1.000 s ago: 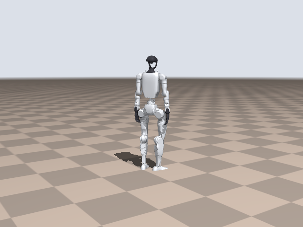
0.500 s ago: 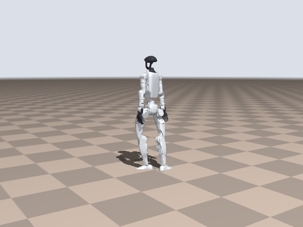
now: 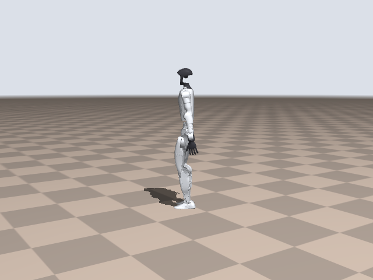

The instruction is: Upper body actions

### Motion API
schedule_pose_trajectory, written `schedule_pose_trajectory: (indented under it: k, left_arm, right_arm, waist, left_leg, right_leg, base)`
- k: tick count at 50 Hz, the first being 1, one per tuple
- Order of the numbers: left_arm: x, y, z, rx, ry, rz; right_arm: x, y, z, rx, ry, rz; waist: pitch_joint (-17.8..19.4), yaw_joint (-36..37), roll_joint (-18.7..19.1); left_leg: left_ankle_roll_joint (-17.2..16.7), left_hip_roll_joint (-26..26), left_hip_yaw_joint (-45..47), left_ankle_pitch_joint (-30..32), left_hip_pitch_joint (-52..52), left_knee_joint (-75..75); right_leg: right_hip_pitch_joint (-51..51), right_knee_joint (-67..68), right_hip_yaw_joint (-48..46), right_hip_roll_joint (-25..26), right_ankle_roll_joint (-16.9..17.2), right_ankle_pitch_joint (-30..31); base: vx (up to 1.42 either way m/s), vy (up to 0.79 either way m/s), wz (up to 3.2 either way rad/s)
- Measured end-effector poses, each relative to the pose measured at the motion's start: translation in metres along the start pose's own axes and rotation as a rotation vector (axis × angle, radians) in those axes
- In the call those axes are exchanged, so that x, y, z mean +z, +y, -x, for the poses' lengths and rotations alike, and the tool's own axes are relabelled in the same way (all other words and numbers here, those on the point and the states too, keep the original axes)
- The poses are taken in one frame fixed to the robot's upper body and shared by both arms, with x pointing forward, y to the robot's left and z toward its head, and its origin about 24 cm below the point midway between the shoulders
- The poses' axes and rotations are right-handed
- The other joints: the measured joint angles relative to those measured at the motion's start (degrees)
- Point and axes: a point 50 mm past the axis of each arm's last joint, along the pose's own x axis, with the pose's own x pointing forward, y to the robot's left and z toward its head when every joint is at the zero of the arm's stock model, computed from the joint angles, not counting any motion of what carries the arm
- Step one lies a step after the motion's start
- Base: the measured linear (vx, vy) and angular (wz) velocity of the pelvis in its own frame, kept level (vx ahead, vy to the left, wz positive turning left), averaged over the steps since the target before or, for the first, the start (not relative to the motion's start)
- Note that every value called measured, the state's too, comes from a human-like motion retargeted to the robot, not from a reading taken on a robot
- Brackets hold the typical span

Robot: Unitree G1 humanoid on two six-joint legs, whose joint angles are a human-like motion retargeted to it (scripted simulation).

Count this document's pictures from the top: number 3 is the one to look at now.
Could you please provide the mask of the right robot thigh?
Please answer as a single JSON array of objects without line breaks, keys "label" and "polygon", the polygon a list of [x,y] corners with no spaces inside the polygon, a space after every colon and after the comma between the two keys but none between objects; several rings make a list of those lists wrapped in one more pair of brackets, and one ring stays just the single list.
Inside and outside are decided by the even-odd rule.
[{"label": "right robot thigh", "polygon": [[[187,148],[187,146],[186,146],[185,148]],[[189,156],[189,147],[188,147],[188,151],[186,151],[185,162],[184,162],[183,166],[184,166],[184,167],[187,167],[187,168],[190,170],[190,174],[191,174],[192,169],[191,169],[191,167],[190,167],[189,165],[186,164],[186,163],[187,163],[187,160],[188,160],[188,156]]]}]

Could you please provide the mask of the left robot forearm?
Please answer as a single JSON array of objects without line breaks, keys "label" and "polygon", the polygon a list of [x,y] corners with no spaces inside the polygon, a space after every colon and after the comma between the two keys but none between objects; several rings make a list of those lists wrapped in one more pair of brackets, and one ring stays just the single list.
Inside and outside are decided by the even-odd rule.
[{"label": "left robot forearm", "polygon": [[186,128],[188,129],[187,130],[187,133],[188,133],[188,139],[189,140],[193,140],[193,133],[194,133],[194,130],[193,130],[193,119],[192,119],[192,116],[190,113],[186,113],[185,114],[185,119],[186,119]]}]

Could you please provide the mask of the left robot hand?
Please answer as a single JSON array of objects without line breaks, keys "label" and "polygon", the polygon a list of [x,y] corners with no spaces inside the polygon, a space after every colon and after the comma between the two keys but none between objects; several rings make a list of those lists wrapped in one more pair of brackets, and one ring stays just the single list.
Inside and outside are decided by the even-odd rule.
[{"label": "left robot hand", "polygon": [[188,147],[189,147],[189,154],[190,155],[191,155],[191,152],[192,152],[192,155],[193,155],[193,152],[194,152],[194,154],[196,154],[195,150],[198,153],[197,148],[196,148],[196,144],[194,143],[194,140],[195,140],[195,137],[194,137],[194,134],[193,134],[193,140],[188,139],[189,143],[188,143],[188,146],[186,147],[186,151],[188,151]]}]

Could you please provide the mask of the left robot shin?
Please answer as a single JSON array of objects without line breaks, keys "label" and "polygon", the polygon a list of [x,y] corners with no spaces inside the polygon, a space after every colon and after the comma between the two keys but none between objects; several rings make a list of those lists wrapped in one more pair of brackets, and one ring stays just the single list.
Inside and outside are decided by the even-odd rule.
[{"label": "left robot shin", "polygon": [[182,191],[184,199],[185,199],[185,204],[189,204],[189,202],[190,202],[189,191],[191,190],[189,171],[182,170],[180,175],[178,173],[178,177],[179,177],[179,181],[180,181],[181,191]]}]

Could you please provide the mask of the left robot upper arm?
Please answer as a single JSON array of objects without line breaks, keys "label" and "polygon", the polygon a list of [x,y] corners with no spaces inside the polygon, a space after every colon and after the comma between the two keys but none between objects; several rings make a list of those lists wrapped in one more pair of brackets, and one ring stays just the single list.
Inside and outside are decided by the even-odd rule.
[{"label": "left robot upper arm", "polygon": [[[184,104],[184,109],[186,109],[186,113],[190,113],[191,116],[192,116],[192,107],[191,107],[191,95],[190,95],[190,92],[188,90],[183,91],[181,93],[181,98],[182,98],[182,101],[183,101],[183,104]],[[185,114],[184,114],[184,119],[185,119]]]}]

